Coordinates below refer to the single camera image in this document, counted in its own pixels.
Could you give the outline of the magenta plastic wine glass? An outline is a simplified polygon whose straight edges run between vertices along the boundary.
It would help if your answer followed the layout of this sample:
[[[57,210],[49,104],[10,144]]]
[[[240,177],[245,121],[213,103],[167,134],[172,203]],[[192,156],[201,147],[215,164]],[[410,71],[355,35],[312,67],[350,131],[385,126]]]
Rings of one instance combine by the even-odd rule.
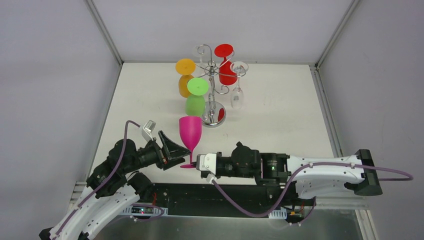
[[[190,150],[189,164],[180,168],[191,169],[193,166],[193,153],[202,137],[202,119],[199,116],[184,116],[179,119],[179,135],[181,141]]]

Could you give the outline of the chrome wine glass rack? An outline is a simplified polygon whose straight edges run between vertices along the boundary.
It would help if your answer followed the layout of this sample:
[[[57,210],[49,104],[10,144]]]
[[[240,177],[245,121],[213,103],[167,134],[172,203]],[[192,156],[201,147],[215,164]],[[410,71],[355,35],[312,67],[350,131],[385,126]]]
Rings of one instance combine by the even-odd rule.
[[[205,103],[205,110],[202,115],[202,125],[207,128],[216,128],[222,125],[226,119],[226,109],[225,107],[216,101],[216,94],[219,95],[226,95],[230,92],[230,89],[226,85],[222,85],[221,89],[225,88],[226,92],[220,92],[216,89],[216,83],[215,83],[215,76],[224,76],[225,74],[220,73],[220,68],[224,66],[228,61],[232,59],[234,56],[234,48],[232,45],[224,43],[223,47],[221,45],[217,46],[218,48],[218,55],[219,58],[224,58],[224,62],[217,65],[216,62],[213,60],[213,50],[212,48],[207,44],[201,44],[195,47],[196,53],[199,55],[199,58],[203,59],[203,56],[205,55],[206,49],[209,50],[209,61],[206,63],[205,66],[201,66],[196,64],[197,67],[203,70],[203,76],[208,77],[209,85],[210,85],[210,92],[208,93],[208,100]]]

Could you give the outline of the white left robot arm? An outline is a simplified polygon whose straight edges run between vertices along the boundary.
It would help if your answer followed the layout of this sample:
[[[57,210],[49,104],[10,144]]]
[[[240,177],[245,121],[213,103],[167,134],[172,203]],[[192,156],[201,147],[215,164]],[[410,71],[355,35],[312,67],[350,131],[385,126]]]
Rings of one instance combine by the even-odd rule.
[[[158,133],[162,146],[150,139],[137,148],[131,139],[121,139],[86,181],[73,209],[54,227],[39,233],[42,240],[92,240],[111,220],[137,201],[147,202],[153,184],[139,170],[151,165],[167,170],[185,161],[191,150]]]

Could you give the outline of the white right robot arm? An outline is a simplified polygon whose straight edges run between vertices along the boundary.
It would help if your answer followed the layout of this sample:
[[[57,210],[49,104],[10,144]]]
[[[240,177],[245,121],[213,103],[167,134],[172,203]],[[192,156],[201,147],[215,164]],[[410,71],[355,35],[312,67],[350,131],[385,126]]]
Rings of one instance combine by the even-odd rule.
[[[383,193],[368,149],[338,158],[308,158],[260,152],[238,142],[230,156],[199,154],[194,165],[208,182],[229,177],[254,179],[258,186],[289,185],[283,196],[290,205],[343,191],[365,197]]]

